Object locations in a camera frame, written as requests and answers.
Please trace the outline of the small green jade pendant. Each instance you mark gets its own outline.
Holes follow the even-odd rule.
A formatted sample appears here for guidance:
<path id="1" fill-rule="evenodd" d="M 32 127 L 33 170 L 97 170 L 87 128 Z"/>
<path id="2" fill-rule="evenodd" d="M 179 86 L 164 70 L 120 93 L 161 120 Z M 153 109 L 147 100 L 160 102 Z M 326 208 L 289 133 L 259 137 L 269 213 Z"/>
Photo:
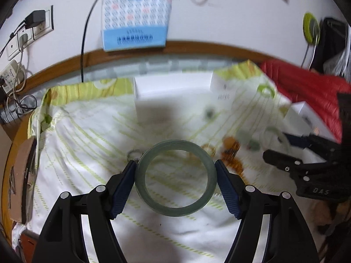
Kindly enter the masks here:
<path id="1" fill-rule="evenodd" d="M 238 130 L 236 139 L 248 151 L 259 151 L 261 148 L 260 142 L 254 139 L 252 134 L 246 130 Z"/>

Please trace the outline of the green jade bangle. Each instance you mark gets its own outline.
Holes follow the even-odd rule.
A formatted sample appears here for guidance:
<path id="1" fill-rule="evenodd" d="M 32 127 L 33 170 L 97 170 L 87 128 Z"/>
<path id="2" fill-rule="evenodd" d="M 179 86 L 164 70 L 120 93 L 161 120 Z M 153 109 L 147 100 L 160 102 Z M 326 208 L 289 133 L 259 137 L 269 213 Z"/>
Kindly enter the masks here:
<path id="1" fill-rule="evenodd" d="M 137 165 L 137 193 L 153 211 L 168 217 L 199 211 L 211 200 L 216 185 L 212 157 L 190 141 L 162 141 L 147 150 Z"/>

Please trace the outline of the white open box right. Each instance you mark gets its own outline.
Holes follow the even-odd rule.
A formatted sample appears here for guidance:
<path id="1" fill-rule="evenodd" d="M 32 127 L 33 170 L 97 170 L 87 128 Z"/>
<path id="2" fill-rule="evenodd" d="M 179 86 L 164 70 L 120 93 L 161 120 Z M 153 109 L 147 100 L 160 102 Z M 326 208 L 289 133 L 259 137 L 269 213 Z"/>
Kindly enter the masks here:
<path id="1" fill-rule="evenodd" d="M 298 136 L 315 134 L 337 142 L 323 120 L 305 101 L 291 104 L 284 117 L 284 123 L 288 133 Z"/>

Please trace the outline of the pale green bangle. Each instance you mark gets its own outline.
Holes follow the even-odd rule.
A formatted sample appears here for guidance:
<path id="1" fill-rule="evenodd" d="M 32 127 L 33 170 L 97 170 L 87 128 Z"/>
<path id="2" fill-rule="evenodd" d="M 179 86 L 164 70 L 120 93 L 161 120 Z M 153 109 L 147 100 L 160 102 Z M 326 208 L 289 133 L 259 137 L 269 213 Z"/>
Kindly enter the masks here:
<path id="1" fill-rule="evenodd" d="M 290 154 L 290 143 L 287 137 L 275 126 L 267 126 L 260 134 L 260 143 L 263 150 L 274 150 Z"/>

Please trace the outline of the red down jacket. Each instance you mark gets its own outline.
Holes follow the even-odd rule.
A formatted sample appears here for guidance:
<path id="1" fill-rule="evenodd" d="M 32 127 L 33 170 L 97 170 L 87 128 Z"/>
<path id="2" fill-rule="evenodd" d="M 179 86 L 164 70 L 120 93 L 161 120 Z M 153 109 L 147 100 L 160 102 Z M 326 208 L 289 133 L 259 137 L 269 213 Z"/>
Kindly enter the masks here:
<path id="1" fill-rule="evenodd" d="M 350 93 L 350 84 L 341 77 L 321 75 L 277 59 L 266 60 L 260 69 L 291 102 L 306 102 L 333 134 L 342 140 L 337 94 Z"/>

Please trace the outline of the green patterned bed sheet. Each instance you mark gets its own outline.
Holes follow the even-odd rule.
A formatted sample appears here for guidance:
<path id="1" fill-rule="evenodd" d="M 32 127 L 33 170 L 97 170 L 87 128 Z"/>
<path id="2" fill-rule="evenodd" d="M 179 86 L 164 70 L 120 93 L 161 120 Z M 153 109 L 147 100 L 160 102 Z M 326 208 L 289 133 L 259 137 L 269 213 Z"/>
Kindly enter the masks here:
<path id="1" fill-rule="evenodd" d="M 231 157 L 228 170 L 245 184 L 277 195 L 294 191 L 289 176 L 266 164 L 267 149 L 301 158 L 315 153 L 280 142 L 280 132 L 306 134 L 309 115 L 294 105 L 252 62 L 205 73 L 224 85 L 227 98 L 212 107 L 198 93 L 175 94 L 150 83 L 151 74 L 47 90 L 30 118 L 28 133 L 38 139 L 33 209 L 27 229 L 42 231 L 60 193 L 84 194 L 120 173 L 131 160 L 145 157 L 147 194 L 158 204 L 181 208 L 206 191 L 207 171 L 195 150 L 212 160 Z"/>

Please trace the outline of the white vivo box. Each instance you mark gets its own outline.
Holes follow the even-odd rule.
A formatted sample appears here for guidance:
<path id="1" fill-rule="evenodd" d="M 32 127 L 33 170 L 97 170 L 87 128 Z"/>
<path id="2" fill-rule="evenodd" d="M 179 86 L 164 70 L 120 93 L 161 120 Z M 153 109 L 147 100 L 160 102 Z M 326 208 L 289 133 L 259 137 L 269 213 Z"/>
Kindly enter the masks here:
<path id="1" fill-rule="evenodd" d="M 230 110 L 236 89 L 211 71 L 134 77 L 134 104 L 140 123 L 198 116 L 210 120 Z"/>

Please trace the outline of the wooden bed headboard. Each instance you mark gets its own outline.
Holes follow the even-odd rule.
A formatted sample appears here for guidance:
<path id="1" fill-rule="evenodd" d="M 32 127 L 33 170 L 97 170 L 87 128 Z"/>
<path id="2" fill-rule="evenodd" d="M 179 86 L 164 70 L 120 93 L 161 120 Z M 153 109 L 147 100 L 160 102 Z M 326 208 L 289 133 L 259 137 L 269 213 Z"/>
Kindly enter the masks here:
<path id="1" fill-rule="evenodd" d="M 270 55 L 237 46 L 210 42 L 171 40 L 166 42 L 164 48 L 122 50 L 115 52 L 105 52 L 102 49 L 94 50 L 84 55 L 83 65 L 85 67 L 92 67 L 116 60 L 145 58 L 156 55 L 214 55 L 233 59 L 250 59 L 253 62 L 258 63 L 273 58 Z M 48 81 L 62 77 L 79 69 L 79 55 L 63 60 L 28 78 L 26 81 L 26 87 L 24 87 L 23 91 L 19 92 L 19 95 L 23 95 Z"/>

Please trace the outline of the white power strip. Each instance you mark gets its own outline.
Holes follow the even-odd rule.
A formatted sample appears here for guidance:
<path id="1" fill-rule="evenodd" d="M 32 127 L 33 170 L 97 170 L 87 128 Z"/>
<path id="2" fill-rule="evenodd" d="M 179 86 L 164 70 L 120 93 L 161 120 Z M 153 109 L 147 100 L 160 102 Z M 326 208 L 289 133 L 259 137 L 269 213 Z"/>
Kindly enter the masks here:
<path id="1" fill-rule="evenodd" d="M 1 72 L 1 77 L 4 79 L 3 89 L 5 93 L 12 91 L 13 87 L 18 84 L 16 72 L 18 70 L 18 62 L 12 60 Z"/>

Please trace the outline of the blue hanging tissue pack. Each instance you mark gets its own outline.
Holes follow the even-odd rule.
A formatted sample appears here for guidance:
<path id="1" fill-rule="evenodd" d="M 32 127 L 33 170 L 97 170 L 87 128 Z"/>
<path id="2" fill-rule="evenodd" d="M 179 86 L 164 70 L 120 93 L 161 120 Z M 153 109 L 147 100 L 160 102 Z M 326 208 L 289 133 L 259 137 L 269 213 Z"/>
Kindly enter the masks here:
<path id="1" fill-rule="evenodd" d="M 103 0 L 104 51 L 164 47 L 171 4 L 172 0 Z"/>

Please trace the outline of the black power adapter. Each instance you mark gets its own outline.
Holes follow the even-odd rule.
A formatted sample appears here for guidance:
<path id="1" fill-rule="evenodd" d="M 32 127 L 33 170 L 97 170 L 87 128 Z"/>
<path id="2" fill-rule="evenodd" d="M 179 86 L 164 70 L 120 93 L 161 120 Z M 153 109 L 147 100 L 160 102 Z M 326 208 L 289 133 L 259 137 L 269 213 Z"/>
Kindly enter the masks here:
<path id="1" fill-rule="evenodd" d="M 24 19 L 25 29 L 34 28 L 46 20 L 45 10 L 34 10 Z"/>

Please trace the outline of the green round wall hook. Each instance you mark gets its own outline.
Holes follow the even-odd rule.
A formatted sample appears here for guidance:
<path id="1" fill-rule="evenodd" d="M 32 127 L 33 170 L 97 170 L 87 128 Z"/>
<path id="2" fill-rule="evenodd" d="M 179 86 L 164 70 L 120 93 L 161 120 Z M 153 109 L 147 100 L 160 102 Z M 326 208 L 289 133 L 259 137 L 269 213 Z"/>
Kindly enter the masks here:
<path id="1" fill-rule="evenodd" d="M 308 44 L 317 44 L 319 42 L 319 22 L 310 12 L 306 12 L 303 16 L 303 34 Z"/>

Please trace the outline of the wall socket panel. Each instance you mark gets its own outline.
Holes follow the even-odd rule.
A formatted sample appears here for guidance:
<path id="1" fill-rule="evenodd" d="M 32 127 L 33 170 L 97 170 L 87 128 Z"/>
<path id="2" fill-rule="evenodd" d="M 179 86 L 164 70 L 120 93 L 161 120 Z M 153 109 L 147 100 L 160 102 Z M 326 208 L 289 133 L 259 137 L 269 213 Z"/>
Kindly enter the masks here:
<path id="1" fill-rule="evenodd" d="M 9 41 L 6 47 L 7 58 L 11 61 L 23 49 L 31 45 L 35 40 L 54 30 L 54 6 L 45 8 L 45 20 L 38 26 L 26 29 L 22 27 L 16 32 L 15 36 Z"/>

